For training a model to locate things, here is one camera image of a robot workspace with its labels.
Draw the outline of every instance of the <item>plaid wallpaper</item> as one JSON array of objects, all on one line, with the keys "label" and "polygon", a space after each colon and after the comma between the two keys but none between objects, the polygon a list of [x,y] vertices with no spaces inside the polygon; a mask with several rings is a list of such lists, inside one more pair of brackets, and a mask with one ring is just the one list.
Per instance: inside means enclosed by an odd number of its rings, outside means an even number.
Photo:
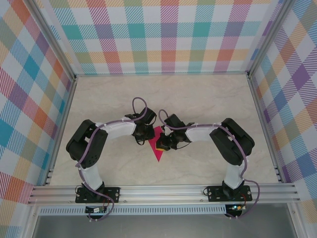
[{"label": "plaid wallpaper", "polygon": [[317,234],[317,0],[298,0],[254,75],[288,182]]},{"label": "plaid wallpaper", "polygon": [[280,2],[37,0],[84,74],[245,71]]},{"label": "plaid wallpaper", "polygon": [[66,76],[22,0],[0,0],[0,237],[14,238],[45,176],[68,99]]},{"label": "plaid wallpaper", "polygon": [[257,47],[256,47],[256,49],[254,50],[254,52],[253,52],[253,54],[251,56],[251,60],[248,63],[246,71],[250,70],[250,68],[251,68],[251,66],[252,66],[252,64],[254,62],[254,59],[257,56],[258,52],[259,52],[259,49],[262,47],[267,34],[270,32],[271,27],[273,26],[273,23],[274,23],[277,15],[279,13],[279,11],[281,10],[281,7],[282,7],[283,3],[284,3],[284,0],[278,0],[278,3],[277,3],[277,5],[276,5],[276,7],[274,9],[274,12],[273,12],[271,18],[269,19],[269,21],[268,21],[268,23],[266,25],[266,28],[265,28],[265,30],[263,31],[263,33],[262,33],[262,35],[260,37],[260,40],[259,40],[259,42],[257,44]]}]

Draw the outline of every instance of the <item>robotic arm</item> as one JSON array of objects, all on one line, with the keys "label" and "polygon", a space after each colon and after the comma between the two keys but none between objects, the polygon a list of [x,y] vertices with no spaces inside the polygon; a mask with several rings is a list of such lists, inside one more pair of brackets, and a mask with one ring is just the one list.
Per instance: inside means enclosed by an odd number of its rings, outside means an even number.
[{"label": "robotic arm", "polygon": [[[83,203],[101,203],[105,199],[113,203],[111,210],[99,220],[104,219],[112,211],[114,203],[118,202],[118,195],[115,191],[119,192],[120,190],[120,188],[113,187],[105,188],[98,173],[97,161],[105,143],[123,135],[133,135],[139,145],[142,145],[140,142],[144,144],[146,140],[155,137],[154,123],[150,123],[156,117],[157,115],[146,105],[140,114],[129,114],[120,120],[108,123],[94,123],[85,120],[68,142],[66,150],[70,157],[77,161],[76,167],[78,167],[83,180],[81,189],[83,192],[80,194],[76,192],[76,200],[82,195],[84,197]],[[162,128],[165,132],[160,134],[156,143],[158,150],[176,150],[179,142],[213,141],[223,158],[229,163],[222,188],[216,190],[225,195],[224,201],[234,200],[237,195],[240,195],[244,185],[242,175],[246,169],[246,158],[241,151],[246,156],[250,155],[255,143],[233,119],[226,119],[220,125],[199,125],[196,123],[185,125],[175,114],[172,114],[161,122],[164,124]]]},{"label": "robotic arm", "polygon": [[[216,124],[199,126],[199,124],[190,123],[185,126],[185,123],[175,114],[169,116],[164,122],[165,132],[160,134],[156,144],[157,149],[163,151],[177,149],[179,142],[213,141],[223,158],[229,163],[222,182],[222,192],[228,200],[232,200],[239,194],[244,185],[244,179],[241,176],[245,167],[244,158],[235,142],[223,129],[217,127]],[[227,118],[221,125],[235,137],[245,155],[250,155],[255,145],[254,140],[233,119]]]},{"label": "robotic arm", "polygon": [[[133,135],[138,144],[140,144],[140,141],[144,143],[145,140],[154,138],[153,124],[150,124],[154,117],[156,118],[156,114],[145,107],[141,114],[126,115],[117,122],[104,124],[85,120],[78,127],[68,142],[66,150],[70,157],[79,163],[78,168],[84,182],[83,187],[86,188],[86,193],[90,194],[93,201],[99,201],[102,197],[91,192],[89,188],[101,194],[106,194],[104,182],[97,168],[97,161],[106,142],[124,135]],[[82,159],[87,147],[88,152]]]}]

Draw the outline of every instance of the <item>vent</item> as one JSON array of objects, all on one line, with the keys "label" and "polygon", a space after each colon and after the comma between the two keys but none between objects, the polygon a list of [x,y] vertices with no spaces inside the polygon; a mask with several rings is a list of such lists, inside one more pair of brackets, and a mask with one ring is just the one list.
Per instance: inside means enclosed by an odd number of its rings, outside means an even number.
[{"label": "vent", "polygon": [[[115,206],[111,215],[195,215],[225,214],[224,204],[211,205],[129,205]],[[41,216],[78,216],[87,215],[84,206],[42,207]]]}]

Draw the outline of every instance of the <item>metal frame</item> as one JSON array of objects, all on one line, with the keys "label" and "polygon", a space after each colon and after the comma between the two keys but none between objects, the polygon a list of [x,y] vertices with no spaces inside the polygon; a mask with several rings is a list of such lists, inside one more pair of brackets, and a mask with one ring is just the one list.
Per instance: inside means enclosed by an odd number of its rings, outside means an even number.
[{"label": "metal frame", "polygon": [[246,74],[244,71],[230,71],[230,72],[209,72],[209,73],[125,73],[122,74],[106,74],[106,73],[100,73],[100,74],[78,74],[77,77],[116,77],[116,76],[160,76],[160,75],[233,75],[233,74]]},{"label": "metal frame", "polygon": [[274,166],[277,166],[277,169],[278,169],[278,172],[279,172],[279,175],[280,175],[282,182],[286,182],[284,174],[281,173],[282,166],[280,165],[280,163],[278,161],[278,156],[277,156],[276,150],[273,146],[274,143],[272,141],[272,138],[269,135],[269,129],[268,129],[267,123],[265,122],[265,116],[264,116],[264,113],[263,113],[261,106],[260,106],[260,99],[256,93],[256,89],[254,87],[253,81],[250,79],[249,76],[247,76],[247,80],[248,80],[248,84],[249,84],[250,91],[251,91],[251,94],[253,97],[253,101],[254,101],[254,104],[256,106],[257,113],[258,113],[258,116],[260,119],[263,134],[264,134],[264,137],[265,137],[265,140],[267,143],[267,147],[268,147],[269,153],[270,153],[271,158],[272,158],[272,162],[273,162]]},{"label": "metal frame", "polygon": [[252,77],[258,67],[260,66],[262,60],[264,59],[269,47],[271,46],[272,42],[274,41],[275,37],[278,34],[279,29],[281,28],[282,24],[284,23],[284,20],[286,19],[288,13],[292,9],[293,5],[295,4],[296,0],[285,0],[283,2],[283,5],[277,14],[277,17],[268,33],[266,36],[256,58],[253,61],[253,64],[249,70],[249,75]]},{"label": "metal frame", "polygon": [[35,19],[36,23],[41,29],[41,32],[45,36],[48,44],[53,49],[56,57],[58,58],[60,64],[63,66],[67,76],[71,78],[73,81],[75,80],[76,74],[71,68],[63,50],[59,46],[57,39],[55,38],[50,26],[47,24],[45,18],[43,17],[41,10],[38,5],[34,2],[34,0],[24,0],[24,4],[29,9],[31,15]]},{"label": "metal frame", "polygon": [[[236,204],[236,202],[208,202],[203,190],[209,185],[123,185],[119,186],[120,199],[115,205]],[[253,183],[247,183],[247,185],[250,186],[255,198],[258,193],[257,187]],[[29,199],[29,204],[34,206],[78,206],[75,203],[75,187],[36,186]],[[260,184],[260,188],[259,203],[293,203],[300,201],[296,187],[292,183],[263,183]],[[88,205],[99,206],[102,203]]]},{"label": "metal frame", "polygon": [[[203,190],[209,185],[119,186],[120,200],[115,204],[116,210],[112,215],[224,214],[225,204],[236,204],[235,202],[208,202]],[[250,186],[253,197],[256,197],[257,187],[252,183],[247,185]],[[32,237],[39,216],[86,215],[83,212],[86,206],[103,205],[75,203],[75,188],[76,186],[34,187],[29,200],[28,224],[22,237]],[[260,188],[259,203],[295,204],[300,202],[299,194],[292,183],[263,183],[260,184]]]},{"label": "metal frame", "polygon": [[50,163],[49,163],[49,166],[46,168],[46,171],[45,171],[46,176],[43,177],[43,180],[41,182],[41,184],[43,184],[43,185],[46,185],[49,173],[50,173],[50,171],[53,171],[53,168],[55,166],[55,162],[56,162],[56,159],[57,159],[60,143],[61,143],[61,140],[62,140],[62,137],[63,137],[63,134],[64,134],[65,127],[66,127],[66,122],[67,122],[67,118],[68,118],[68,115],[69,115],[71,103],[73,102],[73,98],[74,98],[74,95],[75,95],[76,86],[77,86],[77,82],[73,81],[71,83],[71,86],[70,86],[69,96],[68,96],[68,100],[67,100],[67,103],[66,103],[66,107],[65,107],[64,114],[63,114],[63,118],[61,120],[60,127],[58,128],[58,131],[57,131],[57,137],[56,137],[56,141],[55,141],[54,148],[53,148],[53,151],[52,151],[52,156],[51,156],[51,159],[50,159]]}]

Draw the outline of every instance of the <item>white floor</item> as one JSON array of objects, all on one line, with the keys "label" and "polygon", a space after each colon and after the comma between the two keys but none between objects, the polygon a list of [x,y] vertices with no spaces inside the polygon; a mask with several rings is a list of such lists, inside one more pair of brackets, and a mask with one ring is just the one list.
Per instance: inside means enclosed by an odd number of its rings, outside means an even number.
[{"label": "white floor", "polygon": [[[277,182],[245,75],[109,76],[79,78],[51,185],[78,185],[81,179],[66,144],[85,119],[107,122],[133,113],[131,100],[143,97],[156,113],[164,108],[186,124],[233,118],[254,139],[245,178]],[[144,105],[136,102],[136,110]],[[123,136],[107,142],[98,168],[107,185],[221,183],[226,161],[213,143],[196,142],[164,152],[157,161],[148,142]]]}]

